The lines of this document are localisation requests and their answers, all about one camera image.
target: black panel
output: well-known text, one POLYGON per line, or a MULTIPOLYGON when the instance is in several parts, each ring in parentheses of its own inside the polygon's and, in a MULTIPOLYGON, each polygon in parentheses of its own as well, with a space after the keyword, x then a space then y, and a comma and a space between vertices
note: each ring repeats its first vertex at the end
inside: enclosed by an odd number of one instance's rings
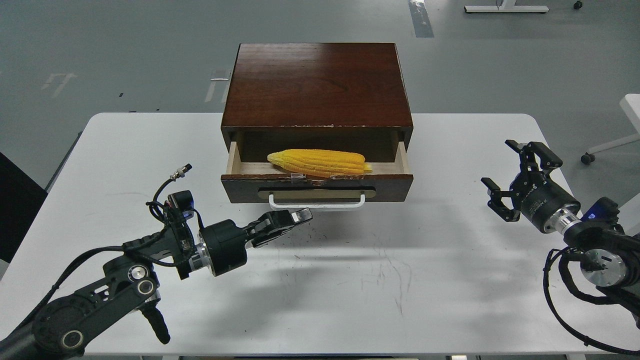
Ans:
POLYGON ((0 259, 11 262, 46 197, 47 192, 0 153, 0 259))

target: black cable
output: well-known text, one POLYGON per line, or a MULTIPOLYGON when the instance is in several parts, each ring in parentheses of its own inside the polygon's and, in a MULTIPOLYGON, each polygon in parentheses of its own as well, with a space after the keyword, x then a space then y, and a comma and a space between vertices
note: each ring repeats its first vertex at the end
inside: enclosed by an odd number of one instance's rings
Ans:
POLYGON ((578 286, 575 285, 575 282, 573 281, 573 277, 571 276, 571 272, 569 271, 569 261, 570 261, 569 255, 568 254, 563 255, 560 258, 560 261, 558 261, 558 270, 560 271, 560 277, 562 278, 564 285, 566 286, 567 290, 569 290, 571 295, 573 295, 574 297, 577 297, 578 299, 584 302, 590 302, 594 305, 617 304, 615 300, 613 300, 608 296, 597 297, 597 296, 593 296, 580 291, 580 289, 578 289, 578 286))
POLYGON ((200 230, 203 230, 204 224, 202 223, 202 217, 200 216, 200 213, 196 209, 193 209, 193 212, 198 216, 198 227, 200 228, 200 230))
POLYGON ((160 241, 160 239, 163 237, 164 233, 166 233, 167 230, 169 230, 169 226, 165 225, 164 228, 162 230, 160 230, 156 234, 156 236, 154 238, 152 238, 151 240, 149 240, 149 241, 147 241, 145 243, 142 243, 142 244, 140 244, 138 246, 130 247, 130 248, 123 249, 123 250, 124 250, 125 253, 127 253, 127 252, 135 252, 135 251, 138 251, 140 249, 144 249, 145 247, 149 247, 149 246, 157 243, 158 241, 160 241))
POLYGON ((614 347, 614 346, 611 346, 609 344, 601 343, 600 341, 591 339, 589 336, 586 336, 585 334, 583 334, 583 333, 579 332, 578 330, 574 329, 573 327, 569 326, 569 324, 567 324, 560 317, 560 314, 558 314, 558 312, 556 310, 556 307, 554 306, 554 303, 551 300, 551 294, 549 292, 549 271, 551 270, 551 266, 554 264, 554 262, 556 261, 556 259, 559 256, 562 256, 564 253, 569 252, 571 250, 572 250, 571 248, 567 247, 567 248, 564 248, 563 250, 552 249, 551 251, 549 251, 549 253, 547 254, 547 260, 545 261, 545 267, 543 269, 542 287, 543 287, 543 291, 545 293, 545 299, 547 300, 547 305, 549 306, 549 309, 551 310, 551 312, 554 314, 556 320, 571 335, 573 335, 577 339, 581 340, 585 344, 585 346, 591 345, 591 346, 593 346, 595 348, 599 348, 600 350, 604 350, 604 351, 608 351, 608 352, 616 352, 616 353, 624 354, 624 355, 640 356, 640 350, 627 350, 627 349, 624 349, 624 348, 614 347))
POLYGON ((69 275, 71 275, 73 271, 79 268, 80 265, 89 260, 92 256, 104 251, 123 251, 123 248, 121 246, 99 247, 96 249, 87 250, 76 257, 62 272, 62 275, 60 275, 53 286, 51 286, 51 290, 47 292, 42 300, 33 308, 33 310, 31 310, 27 317, 25 317, 24 320, 13 331, 15 332, 29 322, 33 321, 33 318, 36 316, 36 314, 49 302, 49 300, 51 300, 51 297, 53 297, 53 294, 56 292, 56 290, 60 288, 60 285, 67 279, 67 277, 69 277, 69 275))
POLYGON ((165 266, 165 267, 168 267, 168 268, 175 268, 175 267, 181 266, 182 264, 184 264, 187 261, 189 261, 191 259, 191 257, 193 256, 193 254, 195 254, 195 252, 196 252, 196 250, 193 249, 189 254, 187 254, 185 256, 184 259, 178 261, 177 263, 165 263, 164 261, 160 261, 158 259, 154 259, 151 256, 143 254, 141 252, 130 252, 128 254, 130 254, 132 256, 135 256, 137 258, 141 258, 141 259, 147 260, 150 263, 153 263, 153 264, 156 264, 156 265, 165 266))
POLYGON ((160 196, 160 193, 164 190, 164 188, 166 188, 166 186, 169 185, 169 183, 171 183, 172 181, 175 180, 169 178, 165 182, 163 182, 154 194, 153 200, 146 203, 146 205, 149 206, 149 212, 151 213, 151 215, 160 222, 164 222, 165 219, 162 211, 160 210, 160 207, 163 206, 163 204, 158 202, 158 197, 160 196))

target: open drawer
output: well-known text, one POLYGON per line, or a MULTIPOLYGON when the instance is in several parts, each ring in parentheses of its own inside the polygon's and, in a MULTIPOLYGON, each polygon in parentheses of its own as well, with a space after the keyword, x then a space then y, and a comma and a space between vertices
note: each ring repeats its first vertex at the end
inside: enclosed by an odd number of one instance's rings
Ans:
POLYGON ((398 142, 393 161, 367 161, 372 172, 329 179, 288 172, 266 161, 242 161, 237 142, 231 142, 227 171, 221 181, 231 202, 353 202, 364 194, 367 202, 404 201, 413 181, 404 142, 398 142))

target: box top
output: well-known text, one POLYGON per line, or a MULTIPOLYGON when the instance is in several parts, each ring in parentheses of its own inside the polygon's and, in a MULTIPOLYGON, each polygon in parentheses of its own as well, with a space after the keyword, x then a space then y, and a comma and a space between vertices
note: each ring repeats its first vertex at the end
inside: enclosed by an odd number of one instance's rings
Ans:
POLYGON ((222 128, 241 127, 394 127, 410 134, 396 45, 241 44, 222 128))

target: wooden box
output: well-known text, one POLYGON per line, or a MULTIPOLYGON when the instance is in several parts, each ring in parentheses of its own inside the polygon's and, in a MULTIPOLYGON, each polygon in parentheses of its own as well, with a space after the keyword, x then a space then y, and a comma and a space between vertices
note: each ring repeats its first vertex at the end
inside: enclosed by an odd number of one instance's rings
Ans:
POLYGON ((231 202, 404 201, 413 122, 395 44, 241 44, 222 118, 231 202), (267 162, 284 149, 358 152, 372 172, 330 179, 267 162))

